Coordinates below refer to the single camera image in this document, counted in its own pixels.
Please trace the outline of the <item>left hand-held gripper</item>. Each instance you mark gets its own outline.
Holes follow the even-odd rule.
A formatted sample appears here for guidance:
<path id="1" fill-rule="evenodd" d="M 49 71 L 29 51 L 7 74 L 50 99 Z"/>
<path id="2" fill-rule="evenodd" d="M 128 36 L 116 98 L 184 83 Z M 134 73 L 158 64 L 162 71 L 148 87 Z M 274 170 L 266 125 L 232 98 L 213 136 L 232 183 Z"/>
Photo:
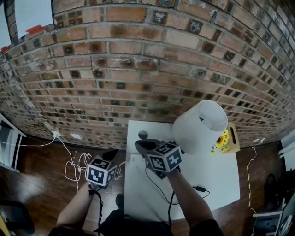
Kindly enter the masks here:
<path id="1" fill-rule="evenodd" d="M 86 180 L 90 183 L 105 187 L 114 180 L 118 166 L 115 165 L 119 161 L 119 150 L 113 149 L 103 153 L 103 157 L 108 160 L 96 156 L 88 164 L 86 170 Z"/>

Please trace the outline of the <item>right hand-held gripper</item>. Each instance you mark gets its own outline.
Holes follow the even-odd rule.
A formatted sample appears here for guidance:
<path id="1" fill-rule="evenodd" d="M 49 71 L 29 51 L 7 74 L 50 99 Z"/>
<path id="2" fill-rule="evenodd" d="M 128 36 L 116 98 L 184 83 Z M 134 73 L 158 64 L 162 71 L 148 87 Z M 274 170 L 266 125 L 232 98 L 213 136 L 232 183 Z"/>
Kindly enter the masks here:
<path id="1" fill-rule="evenodd" d="M 182 162 L 182 151 L 178 145 L 172 142 L 164 142 L 157 139 L 145 139 L 135 142 L 138 153 L 151 165 L 151 170 L 160 178 L 177 169 Z"/>

